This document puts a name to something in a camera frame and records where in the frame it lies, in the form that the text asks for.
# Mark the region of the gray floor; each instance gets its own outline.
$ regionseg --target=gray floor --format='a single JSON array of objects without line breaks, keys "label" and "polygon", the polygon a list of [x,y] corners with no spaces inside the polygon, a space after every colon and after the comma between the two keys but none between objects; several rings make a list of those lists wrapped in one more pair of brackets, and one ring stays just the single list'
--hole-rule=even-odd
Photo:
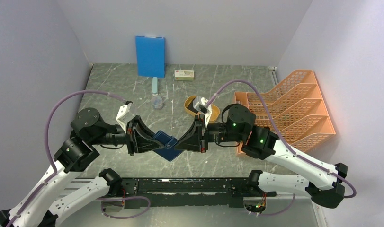
[{"label": "gray floor", "polygon": [[[174,70],[194,70],[195,81],[175,81]],[[135,64],[95,64],[86,89],[113,92],[132,100],[138,107],[137,113],[152,131],[163,130],[180,138],[193,121],[193,117],[183,107],[186,99],[191,95],[209,98],[220,86],[232,79],[245,79],[261,92],[267,92],[273,87],[267,67],[167,65],[165,78],[159,79],[159,95],[164,100],[164,108],[153,110],[150,102],[152,78],[138,76]],[[232,103],[235,91],[251,89],[244,84],[232,84],[219,95],[214,104],[222,110]],[[106,96],[86,94],[80,109],[97,108],[107,123],[115,124],[120,105],[117,100]],[[89,166],[83,177],[94,178],[108,167],[122,177],[246,177],[252,169],[278,174],[291,173],[266,161],[237,157],[235,148],[221,148],[215,144],[210,145],[205,154],[185,151],[172,162],[154,152],[131,157],[126,148],[116,151],[100,147],[97,149],[101,155]]]},{"label": "gray floor", "polygon": [[[195,81],[175,81],[174,70],[194,70]],[[168,65],[166,76],[159,79],[159,94],[164,99],[164,108],[153,110],[150,103],[152,79],[137,76],[134,64],[95,64],[87,89],[104,90],[132,100],[138,106],[138,114],[153,131],[163,130],[177,138],[189,128],[193,117],[184,110],[184,102],[191,95],[209,98],[217,89],[231,79],[245,79],[261,92],[272,87],[267,67],[230,65]],[[235,91],[250,91],[244,84],[232,84],[214,102],[221,110],[232,103]],[[121,104],[102,95],[85,95],[80,109],[97,108],[107,123],[115,124]],[[168,162],[154,152],[131,157],[126,148],[106,150],[96,147],[101,153],[82,177],[94,178],[104,168],[113,168],[122,177],[247,177],[252,169],[271,173],[294,174],[291,171],[266,161],[249,157],[237,157],[235,148],[210,145],[205,154],[183,152],[174,161]],[[269,201],[268,213],[282,210],[290,197]],[[274,217],[255,217],[243,212],[243,208],[227,206],[201,207],[153,207],[146,214],[130,220],[112,220],[100,214],[99,203],[91,203],[72,215],[65,226],[318,226],[312,202],[308,198],[296,200],[287,212]],[[123,210],[112,215],[128,216],[141,209]]]}]

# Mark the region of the clear plastic cup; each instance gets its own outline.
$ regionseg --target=clear plastic cup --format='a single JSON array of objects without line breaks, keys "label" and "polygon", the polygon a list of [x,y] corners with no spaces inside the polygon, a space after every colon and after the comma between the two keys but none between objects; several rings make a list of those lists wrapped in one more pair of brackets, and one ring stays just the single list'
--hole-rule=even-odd
[{"label": "clear plastic cup", "polygon": [[160,96],[153,96],[152,98],[153,109],[160,110],[164,107],[164,103]]}]

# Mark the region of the orange plastic rack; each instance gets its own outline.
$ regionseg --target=orange plastic rack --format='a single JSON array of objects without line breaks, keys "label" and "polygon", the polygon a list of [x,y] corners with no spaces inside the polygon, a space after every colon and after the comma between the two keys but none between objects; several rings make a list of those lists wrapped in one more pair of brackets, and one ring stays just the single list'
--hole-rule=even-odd
[{"label": "orange plastic rack", "polygon": [[[312,70],[293,71],[272,90],[261,93],[261,96],[281,135],[295,148],[308,152],[335,135]],[[255,93],[235,92],[234,101],[256,115],[256,125],[270,127],[274,131]],[[241,147],[238,147],[238,155],[245,154]]]}]

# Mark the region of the light blue object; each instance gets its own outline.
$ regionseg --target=light blue object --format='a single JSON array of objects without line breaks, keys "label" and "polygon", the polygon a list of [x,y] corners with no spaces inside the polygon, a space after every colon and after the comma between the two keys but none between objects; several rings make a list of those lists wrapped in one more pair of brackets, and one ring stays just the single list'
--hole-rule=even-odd
[{"label": "light blue object", "polygon": [[160,96],[153,96],[152,105],[155,110],[160,110],[164,107],[164,103],[162,103],[162,98]]},{"label": "light blue object", "polygon": [[158,78],[157,77],[153,77],[152,93],[154,96],[158,94]]},{"label": "light blue object", "polygon": [[139,76],[164,78],[165,38],[136,36]]}]

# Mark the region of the cable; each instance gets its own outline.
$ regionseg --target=cable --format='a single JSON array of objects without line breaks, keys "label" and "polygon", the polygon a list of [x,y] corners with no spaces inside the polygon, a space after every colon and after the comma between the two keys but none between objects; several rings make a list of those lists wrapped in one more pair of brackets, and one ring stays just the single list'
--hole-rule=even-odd
[{"label": "cable", "polygon": [[[217,97],[218,95],[224,90],[224,88],[226,88],[228,85],[232,84],[232,83],[236,83],[236,82],[240,82],[240,83],[244,83],[244,84],[247,84],[249,87],[251,87],[254,92],[256,93],[257,97],[260,99],[260,102],[261,104],[263,105],[264,107],[264,110],[266,111],[267,113],[267,116],[269,118],[269,120],[271,121],[271,124],[273,125],[274,127],[274,130],[276,131],[278,137],[280,138],[280,140],[283,142],[283,144],[288,148],[288,150],[293,154],[293,155],[296,155],[296,152],[291,148],[291,146],[287,143],[287,141],[284,139],[284,137],[281,135],[281,133],[279,132],[277,126],[276,126],[276,123],[274,122],[273,120],[273,117],[271,116],[270,114],[270,111],[268,110],[267,108],[267,105],[266,103],[264,102],[264,99],[263,97],[260,95],[259,91],[256,89],[256,87],[251,84],[250,82],[248,81],[245,81],[245,80],[242,80],[242,79],[234,79],[234,80],[231,80],[231,81],[228,81],[226,84],[224,84],[222,87],[220,87],[220,89],[218,89],[218,91],[216,93],[214,93],[214,95],[210,98],[210,100],[206,103],[205,107],[207,108]],[[353,198],[356,196],[357,194],[357,191],[355,189],[355,187],[348,181],[346,180],[345,178],[343,178],[342,176],[336,174],[336,173],[331,173],[329,169],[327,168],[324,168],[322,167],[321,165],[317,164],[317,163],[314,163],[310,160],[308,160],[307,158],[301,156],[301,155],[296,155],[298,158],[300,158],[301,160],[303,160],[304,162],[306,163],[309,163],[311,164],[312,166],[314,167],[317,167],[321,170],[323,170],[324,172],[328,173],[328,174],[331,174],[333,176],[335,176],[336,178],[338,178],[339,180],[341,180],[342,182],[346,183],[351,189],[352,189],[352,194],[351,195],[345,195],[344,198]]]},{"label": "cable", "polygon": [[110,148],[110,147],[106,147],[106,146],[104,146],[104,145],[100,145],[100,147],[102,147],[102,148],[105,148],[105,149],[108,149],[108,150],[118,150],[118,149],[121,149],[122,147],[124,147],[124,145],[122,144],[122,146],[120,146],[120,147],[115,147],[115,148]]},{"label": "cable", "polygon": [[146,200],[149,204],[147,205],[146,209],[144,209],[142,212],[135,214],[135,215],[132,215],[132,216],[128,216],[128,217],[116,217],[116,216],[111,216],[111,215],[107,214],[106,212],[104,212],[103,202],[101,202],[101,206],[100,206],[101,207],[101,213],[105,217],[113,218],[113,219],[130,219],[130,218],[135,218],[137,216],[140,216],[140,215],[146,213],[151,206],[150,199],[147,197],[144,197],[144,196],[132,196],[132,197],[127,197],[127,198],[98,198],[98,200],[102,200],[102,201],[125,201],[125,200],[136,200],[136,199]]},{"label": "cable", "polygon": [[248,211],[246,210],[248,213],[254,213],[258,216],[274,216],[274,215],[278,215],[278,214],[281,214],[281,213],[284,213],[285,211],[289,210],[291,207],[292,207],[292,204],[295,202],[295,194],[292,194],[292,200],[291,202],[289,203],[289,205],[287,207],[285,207],[284,209],[280,210],[280,211],[277,211],[275,213],[271,213],[271,214],[260,214],[260,213],[255,213],[255,212],[251,212],[251,211]]},{"label": "cable", "polygon": [[238,144],[237,144],[237,145],[229,145],[229,146],[220,145],[220,144],[217,143],[217,142],[215,142],[215,144],[216,144],[217,146],[222,147],[222,148],[235,148],[235,147],[239,146],[241,143],[239,143],[239,141],[238,141]]},{"label": "cable", "polygon": [[31,203],[31,201],[33,201],[33,199],[38,195],[38,193],[44,187],[44,185],[46,185],[46,183],[48,183],[58,173],[58,170],[57,170],[56,165],[54,163],[54,160],[52,158],[50,147],[49,147],[49,143],[48,143],[48,131],[49,131],[49,128],[50,128],[50,123],[51,123],[53,114],[55,113],[56,109],[58,109],[58,107],[62,103],[64,103],[66,100],[68,100],[68,99],[70,99],[70,98],[72,98],[74,96],[82,95],[82,94],[87,94],[87,93],[106,95],[106,96],[112,97],[114,99],[117,99],[117,100],[119,100],[119,101],[121,101],[123,103],[126,103],[126,101],[121,96],[118,96],[118,95],[116,95],[114,93],[109,93],[109,92],[106,92],[106,91],[98,91],[98,90],[83,90],[83,91],[73,92],[73,93],[65,96],[64,98],[59,100],[58,103],[55,104],[55,106],[52,108],[50,114],[48,115],[47,123],[45,124],[45,128],[44,128],[44,147],[45,147],[45,152],[47,154],[48,161],[49,161],[51,167],[53,168],[53,173],[44,180],[44,183],[38,185],[37,188],[29,195],[29,197],[23,202],[23,205],[17,211],[16,215],[9,221],[9,223],[6,226],[11,226],[13,224],[13,222],[15,222],[15,220],[18,218],[18,216],[20,216],[20,214],[29,205],[29,203]]}]

